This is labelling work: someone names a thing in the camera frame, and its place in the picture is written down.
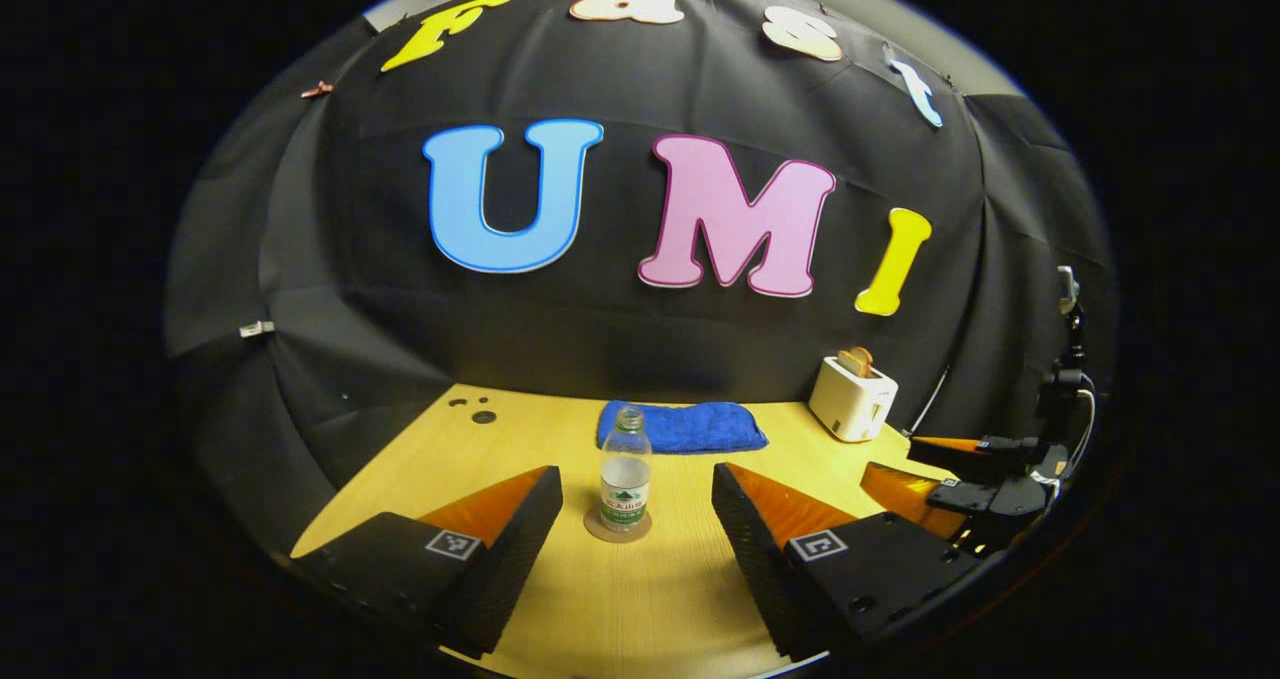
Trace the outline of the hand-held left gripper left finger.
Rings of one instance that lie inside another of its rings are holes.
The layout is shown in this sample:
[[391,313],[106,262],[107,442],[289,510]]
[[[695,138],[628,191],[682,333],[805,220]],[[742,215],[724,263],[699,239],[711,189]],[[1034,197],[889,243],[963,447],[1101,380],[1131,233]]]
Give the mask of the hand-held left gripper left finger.
[[355,607],[480,659],[494,652],[562,503],[561,470],[545,465],[420,518],[379,512],[298,562]]

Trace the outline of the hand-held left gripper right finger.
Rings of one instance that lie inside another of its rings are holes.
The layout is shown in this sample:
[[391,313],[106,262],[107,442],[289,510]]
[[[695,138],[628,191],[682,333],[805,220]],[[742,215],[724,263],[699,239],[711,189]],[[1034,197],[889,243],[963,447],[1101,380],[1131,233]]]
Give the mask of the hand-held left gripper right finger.
[[732,462],[710,501],[774,647],[873,661],[919,641],[979,560],[896,512],[855,518]]

